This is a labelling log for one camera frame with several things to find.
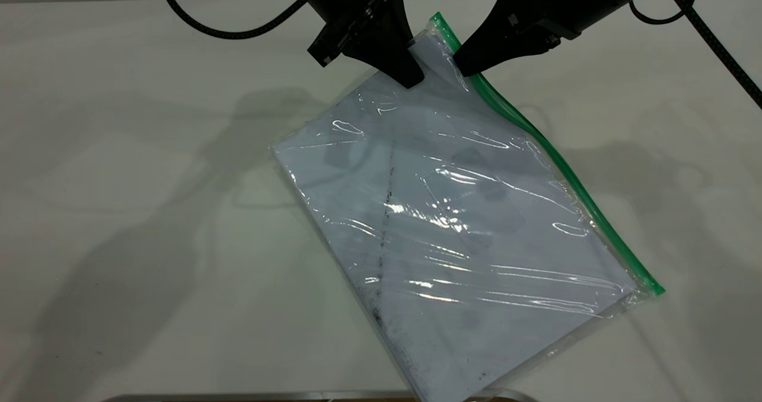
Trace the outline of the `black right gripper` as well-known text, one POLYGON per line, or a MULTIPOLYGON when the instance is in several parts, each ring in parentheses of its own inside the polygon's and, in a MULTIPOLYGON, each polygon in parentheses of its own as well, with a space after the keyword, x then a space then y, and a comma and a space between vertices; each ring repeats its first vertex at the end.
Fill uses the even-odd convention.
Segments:
POLYGON ((487 18, 454 54, 465 77, 474 76, 514 58, 539 55, 562 39, 575 39, 604 17, 632 0, 523 0, 523 34, 509 16, 518 0, 497 0, 487 18))

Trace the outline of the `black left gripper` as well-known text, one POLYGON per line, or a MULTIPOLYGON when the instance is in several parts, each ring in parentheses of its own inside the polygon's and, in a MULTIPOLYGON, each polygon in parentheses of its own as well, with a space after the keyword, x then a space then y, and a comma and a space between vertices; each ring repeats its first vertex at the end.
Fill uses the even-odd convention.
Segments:
POLYGON ((424 73, 411 54, 414 43, 404 0, 307 0, 324 21, 308 53, 326 67, 341 54, 412 88, 424 73))

